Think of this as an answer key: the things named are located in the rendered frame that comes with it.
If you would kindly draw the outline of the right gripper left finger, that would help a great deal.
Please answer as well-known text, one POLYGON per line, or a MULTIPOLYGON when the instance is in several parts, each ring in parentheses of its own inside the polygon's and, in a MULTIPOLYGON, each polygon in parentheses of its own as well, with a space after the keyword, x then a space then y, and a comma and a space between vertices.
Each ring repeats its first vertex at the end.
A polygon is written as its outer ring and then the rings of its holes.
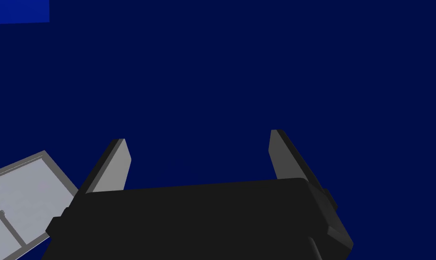
POLYGON ((80 194, 123 190, 131 165, 125 139, 114 139, 90 171, 79 189, 80 194))

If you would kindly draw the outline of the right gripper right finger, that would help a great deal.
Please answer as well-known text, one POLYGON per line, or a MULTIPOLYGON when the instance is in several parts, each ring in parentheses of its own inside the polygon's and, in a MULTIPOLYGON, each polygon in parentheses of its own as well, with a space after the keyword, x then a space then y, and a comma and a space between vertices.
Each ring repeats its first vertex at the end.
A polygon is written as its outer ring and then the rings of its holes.
POLYGON ((302 178, 321 190, 322 186, 284 130, 271 130, 268 152, 277 179, 302 178))

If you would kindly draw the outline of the grey framed window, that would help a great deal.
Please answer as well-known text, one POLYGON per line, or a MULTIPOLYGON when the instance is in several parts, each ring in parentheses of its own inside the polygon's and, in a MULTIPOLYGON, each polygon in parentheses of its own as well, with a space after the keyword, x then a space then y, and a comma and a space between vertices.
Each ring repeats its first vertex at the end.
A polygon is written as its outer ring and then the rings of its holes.
POLYGON ((0 260, 18 260, 48 238, 76 186, 46 151, 0 169, 0 260))

